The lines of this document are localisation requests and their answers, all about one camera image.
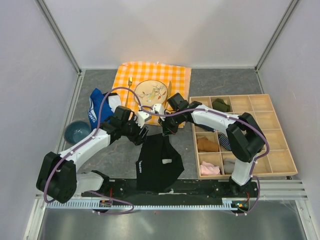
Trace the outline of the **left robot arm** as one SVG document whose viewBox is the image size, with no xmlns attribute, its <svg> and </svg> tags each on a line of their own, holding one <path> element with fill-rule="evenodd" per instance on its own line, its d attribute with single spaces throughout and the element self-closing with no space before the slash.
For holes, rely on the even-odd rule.
<svg viewBox="0 0 320 240">
<path fill-rule="evenodd" d="M 73 147 L 60 153 L 49 152 L 45 155 L 36 182 L 36 188 L 44 196 L 50 196 L 62 204 L 75 194 L 93 191 L 99 197 L 106 196 L 110 185 L 104 181 L 106 176 L 93 170 L 78 173 L 80 167 L 100 150 L 108 147 L 122 136 L 136 146 L 145 140 L 148 128 L 145 122 L 151 115 L 118 106 L 112 116 L 102 122 L 87 137 Z"/>
</svg>

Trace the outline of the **black underwear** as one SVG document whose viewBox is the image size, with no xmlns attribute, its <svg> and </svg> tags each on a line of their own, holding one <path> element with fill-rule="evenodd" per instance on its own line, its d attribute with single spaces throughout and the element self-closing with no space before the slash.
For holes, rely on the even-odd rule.
<svg viewBox="0 0 320 240">
<path fill-rule="evenodd" d="M 136 189 L 158 193 L 169 188 L 185 170 L 181 155 L 161 133 L 146 138 L 135 167 Z"/>
</svg>

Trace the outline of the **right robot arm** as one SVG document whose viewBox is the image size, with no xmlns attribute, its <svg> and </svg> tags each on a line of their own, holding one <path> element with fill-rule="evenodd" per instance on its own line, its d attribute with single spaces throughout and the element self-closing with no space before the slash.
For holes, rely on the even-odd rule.
<svg viewBox="0 0 320 240">
<path fill-rule="evenodd" d="M 253 163 L 266 145 L 266 137 L 254 117 L 249 113 L 227 114 L 214 110 L 199 101 L 188 102 L 176 93 L 168 99 L 173 112 L 165 113 L 163 106 L 154 106 L 160 114 L 158 123 L 164 134 L 175 134 L 182 123 L 192 123 L 207 131 L 216 130 L 227 136 L 235 167 L 231 174 L 229 191 L 235 197 L 247 191 L 247 182 L 252 178 Z"/>
</svg>

